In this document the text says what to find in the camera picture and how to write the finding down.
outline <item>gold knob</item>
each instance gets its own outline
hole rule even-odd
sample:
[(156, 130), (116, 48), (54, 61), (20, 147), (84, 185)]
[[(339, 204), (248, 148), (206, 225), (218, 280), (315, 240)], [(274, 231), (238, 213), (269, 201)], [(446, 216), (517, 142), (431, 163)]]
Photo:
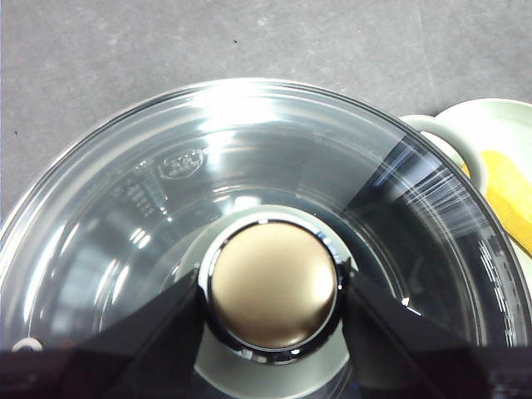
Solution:
[(255, 224), (222, 248), (212, 274), (214, 308), (255, 347), (297, 345), (328, 320), (336, 271), (324, 244), (284, 222)]

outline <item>black object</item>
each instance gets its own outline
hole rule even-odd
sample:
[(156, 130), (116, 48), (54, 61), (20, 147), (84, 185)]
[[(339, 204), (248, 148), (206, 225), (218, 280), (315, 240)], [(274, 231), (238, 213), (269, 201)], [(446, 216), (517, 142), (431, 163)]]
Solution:
[(476, 347), (352, 272), (343, 322), (362, 397), (532, 397), (530, 347)]
[[(143, 308), (67, 350), (0, 357), (0, 395), (191, 397), (203, 314), (191, 273)], [(532, 395), (532, 350), (475, 347), (352, 272), (343, 333), (362, 397), (489, 398)]]
[(203, 335), (195, 275), (72, 349), (0, 356), (0, 397), (190, 397)]

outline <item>yellow sponge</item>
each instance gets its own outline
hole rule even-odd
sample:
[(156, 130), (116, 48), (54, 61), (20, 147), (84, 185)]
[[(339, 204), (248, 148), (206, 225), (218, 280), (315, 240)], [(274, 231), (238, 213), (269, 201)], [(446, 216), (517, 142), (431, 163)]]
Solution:
[[(508, 156), (487, 150), (482, 159), (489, 176), (488, 204), (506, 231), (532, 255), (532, 184)], [(462, 169), (469, 175), (465, 165)]]

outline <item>chrome ring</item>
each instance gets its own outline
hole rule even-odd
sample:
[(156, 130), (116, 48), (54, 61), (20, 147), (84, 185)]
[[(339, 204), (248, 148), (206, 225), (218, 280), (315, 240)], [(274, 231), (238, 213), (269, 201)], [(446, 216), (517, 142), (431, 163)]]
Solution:
[[(233, 334), (224, 325), (224, 322), (220, 319), (216, 313), (216, 310), (214, 309), (214, 301), (212, 300), (212, 278), (214, 274), (214, 266), (222, 249), (236, 234), (257, 224), (279, 222), (299, 227), (318, 239), (318, 241), (327, 250), (334, 265), (336, 274), (336, 289), (329, 313), (321, 327), (314, 334), (312, 334), (310, 337), (307, 337), (302, 342), (290, 347), (272, 349), (258, 347), (249, 342), (245, 342)], [(341, 302), (341, 297), (344, 290), (344, 280), (347, 277), (347, 269), (350, 267), (350, 264), (351, 259), (342, 260), (340, 258), (330, 238), (328, 238), (320, 229), (317, 229), (315, 226), (303, 219), (293, 215), (277, 212), (257, 213), (244, 216), (242, 219), (237, 220), (224, 229), (216, 237), (216, 239), (214, 239), (212, 244), (207, 249), (199, 267), (198, 285), (203, 291), (204, 299), (208, 309), (209, 316), (207, 317), (207, 320), (209, 326), (219, 339), (221, 339), (242, 357), (261, 363), (284, 364), (287, 362), (293, 362), (323, 345), (328, 336), (332, 334), (336, 328), (340, 318), (338, 304)]]

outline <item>gray surface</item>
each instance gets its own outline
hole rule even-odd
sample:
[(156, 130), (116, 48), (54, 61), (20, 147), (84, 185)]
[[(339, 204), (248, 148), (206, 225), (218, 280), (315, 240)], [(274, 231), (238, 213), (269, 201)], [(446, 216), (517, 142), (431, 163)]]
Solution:
[(397, 116), (532, 102), (531, 20), (528, 0), (4, 0), (2, 216), (98, 121), (197, 81), (306, 81)]

